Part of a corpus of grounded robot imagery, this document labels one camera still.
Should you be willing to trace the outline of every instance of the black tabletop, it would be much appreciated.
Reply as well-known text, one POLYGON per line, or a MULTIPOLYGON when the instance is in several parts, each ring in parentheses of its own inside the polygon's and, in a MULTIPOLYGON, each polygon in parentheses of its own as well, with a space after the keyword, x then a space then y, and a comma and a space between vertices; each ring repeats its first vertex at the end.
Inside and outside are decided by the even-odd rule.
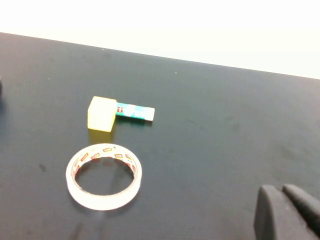
MULTIPOLYGON (((316 79, 3 33, 0 76, 1 239, 252 240, 260 185, 319 197, 316 79), (88 130, 93 96, 153 107, 154 121, 88 130), (90 210, 67 190, 69 160, 95 143, 141 162, 139 193, 122 208, 90 210)), ((102 162, 83 167, 84 189, 130 184, 126 166, 102 162)))

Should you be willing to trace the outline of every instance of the yellow foam block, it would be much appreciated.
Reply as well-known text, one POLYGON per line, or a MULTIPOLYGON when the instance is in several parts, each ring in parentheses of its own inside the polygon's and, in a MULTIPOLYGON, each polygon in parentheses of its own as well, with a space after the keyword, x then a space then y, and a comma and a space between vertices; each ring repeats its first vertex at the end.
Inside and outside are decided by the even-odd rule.
POLYGON ((117 112, 117 100, 94 96, 88 108, 88 129, 111 132, 117 112))

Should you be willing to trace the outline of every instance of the black object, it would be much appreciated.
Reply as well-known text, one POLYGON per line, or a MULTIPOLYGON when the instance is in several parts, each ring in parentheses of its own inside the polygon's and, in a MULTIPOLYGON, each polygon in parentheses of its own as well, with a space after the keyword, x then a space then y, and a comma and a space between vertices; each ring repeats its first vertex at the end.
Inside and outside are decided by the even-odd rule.
MULTIPOLYGON (((0 74, 0 239, 253 240, 261 184, 319 190, 319 80, 4 33, 0 74), (91 134, 93 96, 154 107, 154 121, 91 134), (102 141, 143 169, 109 212, 77 204, 65 178, 102 141)), ((96 193, 131 177, 90 169, 80 185, 96 193)))
POLYGON ((256 240, 318 240, 319 219, 319 200, 301 188, 260 188, 254 220, 256 240))

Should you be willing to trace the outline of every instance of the white wall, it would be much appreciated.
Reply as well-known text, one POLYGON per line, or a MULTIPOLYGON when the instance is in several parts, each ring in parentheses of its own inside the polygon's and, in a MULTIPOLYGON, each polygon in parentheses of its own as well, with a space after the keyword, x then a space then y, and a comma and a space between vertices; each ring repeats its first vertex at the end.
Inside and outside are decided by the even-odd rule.
POLYGON ((3 1, 4 33, 320 79, 318 0, 3 1))

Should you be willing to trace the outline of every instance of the roll of tape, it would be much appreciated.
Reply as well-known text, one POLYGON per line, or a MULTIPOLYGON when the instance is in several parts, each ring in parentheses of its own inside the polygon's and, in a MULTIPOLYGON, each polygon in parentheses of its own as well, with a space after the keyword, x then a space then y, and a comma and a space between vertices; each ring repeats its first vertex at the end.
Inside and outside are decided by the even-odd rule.
POLYGON ((99 143, 77 152, 66 167, 65 177, 68 191, 76 202, 89 209, 107 211, 126 205, 137 195, 142 179, 142 167, 136 155, 125 147, 99 143), (83 190, 76 182, 77 171, 85 163, 103 157, 118 159, 132 170, 134 179, 123 191, 112 195, 95 195, 83 190))

